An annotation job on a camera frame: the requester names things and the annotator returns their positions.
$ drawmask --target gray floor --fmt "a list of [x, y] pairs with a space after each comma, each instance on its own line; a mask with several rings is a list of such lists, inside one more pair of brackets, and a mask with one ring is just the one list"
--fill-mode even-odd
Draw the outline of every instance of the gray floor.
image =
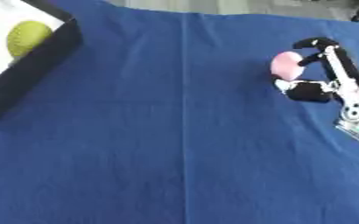
[[115, 5], [159, 11], [210, 14], [262, 13], [348, 21], [359, 0], [107, 0]]

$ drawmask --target blue cloth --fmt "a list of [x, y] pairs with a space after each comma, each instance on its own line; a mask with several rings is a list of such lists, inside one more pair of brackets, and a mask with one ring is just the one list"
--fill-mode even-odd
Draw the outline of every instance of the blue cloth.
[[359, 224], [338, 103], [269, 80], [273, 56], [315, 36], [359, 66], [359, 24], [56, 4], [84, 44], [0, 121], [0, 224]]

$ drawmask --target yellow ball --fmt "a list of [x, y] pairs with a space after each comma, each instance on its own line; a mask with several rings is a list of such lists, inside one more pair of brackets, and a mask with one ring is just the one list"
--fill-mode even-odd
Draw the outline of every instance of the yellow ball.
[[46, 24], [24, 21], [17, 24], [8, 34], [7, 46], [14, 58], [22, 57], [38, 46], [53, 33]]

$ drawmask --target box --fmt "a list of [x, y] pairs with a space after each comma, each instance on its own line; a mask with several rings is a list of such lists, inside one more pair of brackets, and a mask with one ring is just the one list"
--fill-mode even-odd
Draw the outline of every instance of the box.
[[[25, 20], [42, 22], [54, 33], [12, 63], [6, 38]], [[79, 28], [70, 14], [44, 0], [0, 0], [0, 117], [80, 44]]]

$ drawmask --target pink ball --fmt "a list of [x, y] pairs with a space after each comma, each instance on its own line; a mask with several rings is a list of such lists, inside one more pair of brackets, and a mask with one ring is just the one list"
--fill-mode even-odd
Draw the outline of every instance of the pink ball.
[[305, 68], [298, 65], [302, 56], [296, 52], [282, 52], [278, 54], [271, 63], [271, 72], [286, 81], [297, 79]]

